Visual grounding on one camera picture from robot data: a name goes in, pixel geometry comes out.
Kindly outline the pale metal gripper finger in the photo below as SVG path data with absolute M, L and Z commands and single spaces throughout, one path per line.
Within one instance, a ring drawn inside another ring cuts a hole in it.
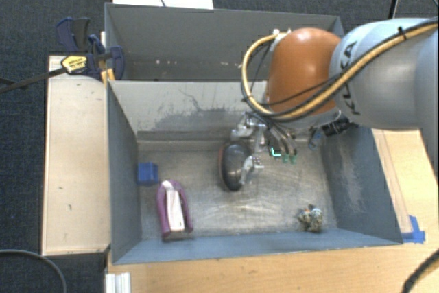
M 231 130 L 230 139 L 232 141 L 254 141 L 256 138 L 258 124 L 237 124 Z
M 245 185 L 247 183 L 251 183 L 252 179 L 263 169 L 264 166 L 262 165 L 261 159 L 258 156 L 248 156 L 241 167 L 239 184 Z

